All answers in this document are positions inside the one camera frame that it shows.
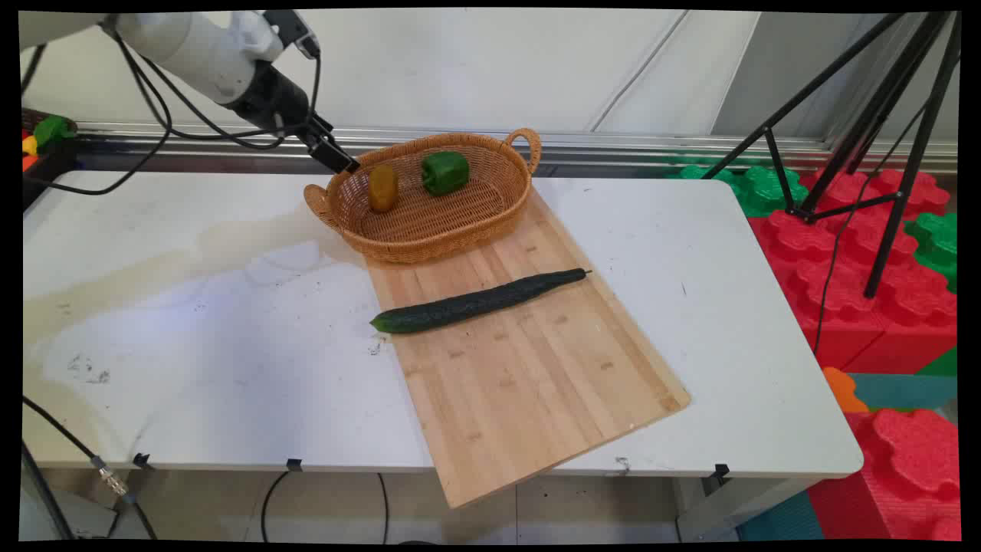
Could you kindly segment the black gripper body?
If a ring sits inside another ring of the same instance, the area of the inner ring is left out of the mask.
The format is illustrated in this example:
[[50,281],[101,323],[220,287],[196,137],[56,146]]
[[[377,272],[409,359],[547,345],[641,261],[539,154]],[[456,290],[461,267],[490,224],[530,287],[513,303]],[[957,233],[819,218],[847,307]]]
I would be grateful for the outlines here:
[[258,61],[243,94],[227,108],[260,129],[276,130],[303,141],[310,132],[311,98],[272,63]]

